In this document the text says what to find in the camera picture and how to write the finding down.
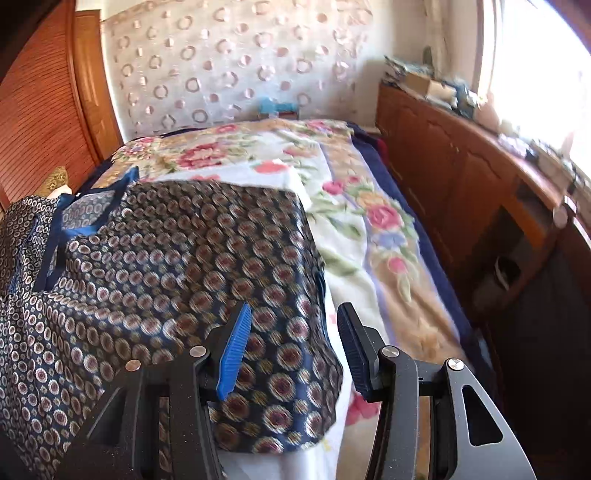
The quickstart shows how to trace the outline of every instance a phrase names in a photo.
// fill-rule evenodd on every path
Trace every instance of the patterned garment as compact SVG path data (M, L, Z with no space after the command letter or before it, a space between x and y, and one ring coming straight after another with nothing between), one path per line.
M235 392L210 409L218 445L281 453L317 443L335 421L342 367L327 340L322 259L297 196L131 179L95 196L92 211L79 208L85 197L62 196L53 220L39 220L44 233L38 226L20 243L40 249L39 291L25 275L3 297L0 402L2 428L27 465L51 478L126 361L168 361L201 344L236 300L251 304L253 327ZM62 203L72 204L76 229L62 229ZM6 241L6 223L3 232Z

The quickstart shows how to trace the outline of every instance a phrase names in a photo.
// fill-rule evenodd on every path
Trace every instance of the floral bedspread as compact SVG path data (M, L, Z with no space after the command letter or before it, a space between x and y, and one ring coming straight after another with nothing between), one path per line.
M364 324L414 358L443 362L464 357L453 321L421 259L414 219L380 189L344 122L270 119L148 137L121 147L113 162L96 187L111 184L132 166L139 167L142 181L181 171L195 180L224 181L189 172L231 164L247 164L259 174L294 167L311 199L307 216L326 263L335 307L352 302ZM329 322L336 323L334 313ZM339 479L365 476L378 412L379 405L351 393ZM421 409L420 423L418 471L426 476L427 408ZM327 456L339 454L339 445L322 446Z

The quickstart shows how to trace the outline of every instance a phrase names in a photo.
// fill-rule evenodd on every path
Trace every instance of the patterned wall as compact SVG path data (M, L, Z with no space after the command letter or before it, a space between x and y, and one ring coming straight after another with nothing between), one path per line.
M367 0L147 1L103 23L125 138L256 118L258 101L348 119Z

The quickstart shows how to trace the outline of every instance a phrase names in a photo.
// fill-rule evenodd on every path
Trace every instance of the metal screw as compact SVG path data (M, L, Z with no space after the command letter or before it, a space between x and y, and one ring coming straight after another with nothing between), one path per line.
M447 361L447 366L452 370L459 372L464 368L464 362L462 362L459 358L450 358Z
M398 350L395 346L386 345L382 348L382 355L387 356L388 358L396 358L400 355L400 350Z
M204 346L197 345L191 348L189 350L189 353L191 354L191 356L199 358L200 356L203 356L207 353L207 349Z
M139 360L130 360L125 364L125 369L128 372L135 372L136 370L139 370L141 366L142 362L140 362Z

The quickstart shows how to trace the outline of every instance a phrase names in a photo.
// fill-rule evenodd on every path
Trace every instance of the white wall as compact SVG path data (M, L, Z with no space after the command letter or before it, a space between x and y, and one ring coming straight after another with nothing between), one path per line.
M457 76L472 87L478 41L478 0L449 0L448 48L450 77Z
M369 2L374 21L368 41L358 59L356 113L351 118L352 121L367 126L375 123L378 86L384 72L384 55L395 55L403 60L420 62L423 48L427 43L426 15L422 0L369 0ZM142 3L141 0L77 0L76 9L99 9L100 17L104 20L140 3Z

